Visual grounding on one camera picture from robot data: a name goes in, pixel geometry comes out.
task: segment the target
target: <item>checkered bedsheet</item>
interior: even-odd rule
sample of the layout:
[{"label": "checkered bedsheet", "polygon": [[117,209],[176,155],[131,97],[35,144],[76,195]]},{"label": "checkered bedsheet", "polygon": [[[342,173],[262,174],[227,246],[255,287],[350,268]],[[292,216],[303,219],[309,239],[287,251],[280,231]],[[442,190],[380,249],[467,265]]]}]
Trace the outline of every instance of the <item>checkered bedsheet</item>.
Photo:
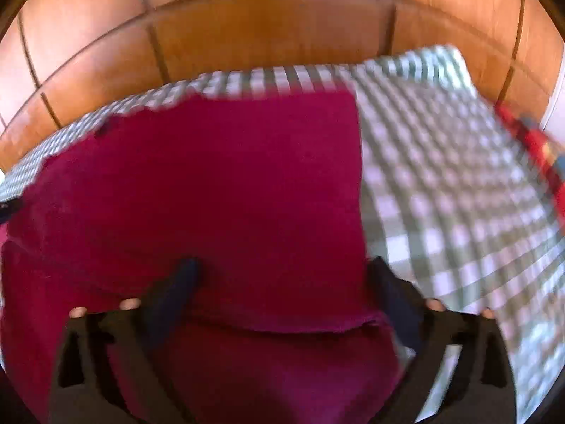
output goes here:
[{"label": "checkered bedsheet", "polygon": [[[389,60],[215,72],[130,96],[85,115],[27,154],[0,185],[0,199],[19,195],[45,157],[113,113],[166,106],[192,90],[261,96],[266,88],[308,91],[345,82],[361,118],[368,255],[383,256],[399,277],[453,310],[495,311],[523,422],[565,364],[565,238],[547,186],[492,107],[477,98],[464,61],[433,64],[419,53],[408,56],[393,59],[394,72]],[[419,81],[402,78],[406,68],[419,72]],[[421,418],[437,410],[456,359],[457,349],[450,349]]]}]

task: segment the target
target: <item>folded red garment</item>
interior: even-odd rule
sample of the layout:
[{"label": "folded red garment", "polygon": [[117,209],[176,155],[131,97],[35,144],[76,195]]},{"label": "folded red garment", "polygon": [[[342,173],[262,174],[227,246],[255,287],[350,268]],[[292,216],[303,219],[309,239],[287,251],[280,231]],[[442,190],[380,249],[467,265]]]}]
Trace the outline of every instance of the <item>folded red garment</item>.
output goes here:
[{"label": "folded red garment", "polygon": [[366,421],[397,364],[365,285],[360,182],[345,90],[110,118],[47,160],[8,224],[9,377],[44,418],[69,310],[116,308],[196,256],[199,288],[152,359],[197,418]]}]

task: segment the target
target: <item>gingham sheet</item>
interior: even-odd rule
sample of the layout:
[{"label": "gingham sheet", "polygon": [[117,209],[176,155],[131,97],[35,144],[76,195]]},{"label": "gingham sheet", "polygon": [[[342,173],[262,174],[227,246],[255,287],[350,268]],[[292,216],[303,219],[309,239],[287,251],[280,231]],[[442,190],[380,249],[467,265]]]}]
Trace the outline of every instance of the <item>gingham sheet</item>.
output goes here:
[{"label": "gingham sheet", "polygon": [[[398,276],[453,310],[494,309],[524,422],[565,364],[565,238],[547,186],[477,97],[458,51],[437,49],[441,56],[427,50],[360,65],[214,72],[130,96],[27,154],[0,185],[0,200],[19,195],[45,157],[113,113],[166,106],[190,90],[261,96],[269,87],[308,91],[345,82],[361,118],[367,254],[383,256]],[[420,418],[437,410],[456,359],[457,349],[447,352]]]}]

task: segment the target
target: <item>maroon fabric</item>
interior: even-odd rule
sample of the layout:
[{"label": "maroon fabric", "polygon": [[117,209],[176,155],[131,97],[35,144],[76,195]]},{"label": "maroon fabric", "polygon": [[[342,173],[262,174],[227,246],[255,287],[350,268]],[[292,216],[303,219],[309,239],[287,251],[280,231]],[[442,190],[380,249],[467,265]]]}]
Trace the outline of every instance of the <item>maroon fabric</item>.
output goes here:
[{"label": "maroon fabric", "polygon": [[113,118],[47,160],[9,222],[8,375],[44,419],[69,310],[116,308],[191,255],[199,288],[152,358],[197,418],[366,421],[397,363],[365,286],[360,182],[347,91]]}]

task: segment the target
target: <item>wooden wall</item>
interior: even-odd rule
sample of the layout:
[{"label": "wooden wall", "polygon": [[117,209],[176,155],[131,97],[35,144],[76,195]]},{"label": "wooden wall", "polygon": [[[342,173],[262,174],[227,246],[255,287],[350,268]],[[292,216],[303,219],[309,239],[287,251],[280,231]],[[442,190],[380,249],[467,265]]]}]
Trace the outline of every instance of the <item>wooden wall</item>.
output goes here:
[{"label": "wooden wall", "polygon": [[0,41],[0,168],[129,94],[218,69],[456,45],[491,100],[541,118],[563,41],[537,0],[27,0]]}]

